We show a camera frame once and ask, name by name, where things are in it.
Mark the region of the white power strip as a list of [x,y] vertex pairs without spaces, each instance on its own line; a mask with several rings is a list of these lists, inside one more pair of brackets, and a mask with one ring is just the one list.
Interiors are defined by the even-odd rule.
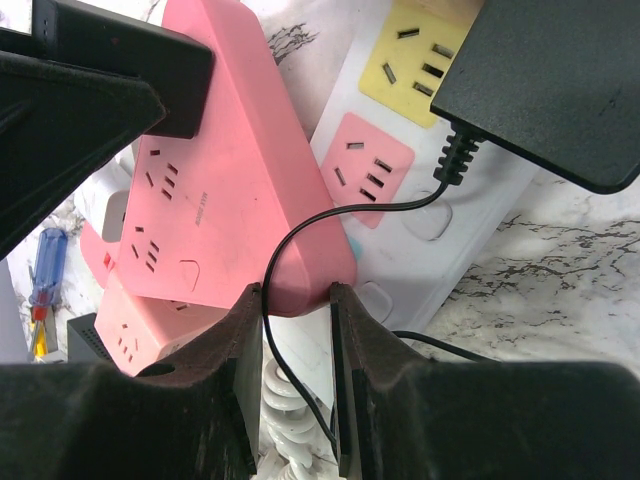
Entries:
[[[452,135],[431,101],[466,29],[400,1],[354,1],[345,60],[311,139],[336,204],[419,200]],[[491,143],[463,182],[404,213],[347,214],[356,294],[390,330],[420,331],[469,269],[535,174]]]

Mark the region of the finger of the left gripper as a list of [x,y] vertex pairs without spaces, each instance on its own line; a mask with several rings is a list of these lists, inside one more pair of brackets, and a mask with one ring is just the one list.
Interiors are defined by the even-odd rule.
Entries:
[[165,115],[146,82],[46,60],[2,30],[1,254]]

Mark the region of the pink cube socket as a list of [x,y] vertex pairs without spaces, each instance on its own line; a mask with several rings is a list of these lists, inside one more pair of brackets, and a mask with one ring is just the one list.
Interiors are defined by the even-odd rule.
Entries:
[[227,315],[226,309],[136,296],[111,271],[95,329],[115,365],[135,376]]

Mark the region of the white plug adapter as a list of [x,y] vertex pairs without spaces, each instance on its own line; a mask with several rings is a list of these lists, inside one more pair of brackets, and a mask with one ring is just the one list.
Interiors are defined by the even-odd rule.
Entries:
[[115,161],[92,173],[76,190],[74,205],[107,243],[121,240],[131,176]]

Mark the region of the pink triangular power strip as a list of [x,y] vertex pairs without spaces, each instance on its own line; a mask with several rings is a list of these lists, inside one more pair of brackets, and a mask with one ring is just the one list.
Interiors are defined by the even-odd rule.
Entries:
[[215,55],[192,139],[144,136],[115,265],[133,295],[231,307],[268,281],[269,311],[315,310],[356,260],[256,15],[171,1],[162,24]]

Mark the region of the small black charger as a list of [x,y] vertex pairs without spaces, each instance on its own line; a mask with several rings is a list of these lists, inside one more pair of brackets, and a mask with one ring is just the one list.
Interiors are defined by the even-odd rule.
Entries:
[[207,46],[80,1],[34,1],[31,34],[47,59],[148,83],[167,111],[150,135],[199,133],[215,63]]

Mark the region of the pink square plug adapter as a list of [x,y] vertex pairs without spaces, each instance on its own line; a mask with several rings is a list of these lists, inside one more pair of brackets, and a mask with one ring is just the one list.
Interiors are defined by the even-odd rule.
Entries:
[[86,221],[80,235],[79,244],[84,261],[95,280],[102,288],[105,288],[110,272],[118,259],[120,242],[104,241],[90,223]]

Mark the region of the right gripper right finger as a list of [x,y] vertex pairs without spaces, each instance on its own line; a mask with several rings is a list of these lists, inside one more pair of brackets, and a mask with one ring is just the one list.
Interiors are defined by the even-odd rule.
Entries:
[[603,362],[435,362],[330,289],[346,479],[635,479],[639,382]]

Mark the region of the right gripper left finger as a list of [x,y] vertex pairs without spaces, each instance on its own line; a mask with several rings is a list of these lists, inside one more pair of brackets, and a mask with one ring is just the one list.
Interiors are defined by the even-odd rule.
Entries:
[[247,479],[257,471],[261,289],[128,376],[107,362],[1,369],[5,479]]

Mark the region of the large black adapter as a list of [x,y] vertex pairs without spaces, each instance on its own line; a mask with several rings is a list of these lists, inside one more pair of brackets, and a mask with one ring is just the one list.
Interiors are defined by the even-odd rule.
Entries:
[[593,193],[639,175],[639,4],[487,1],[431,110]]

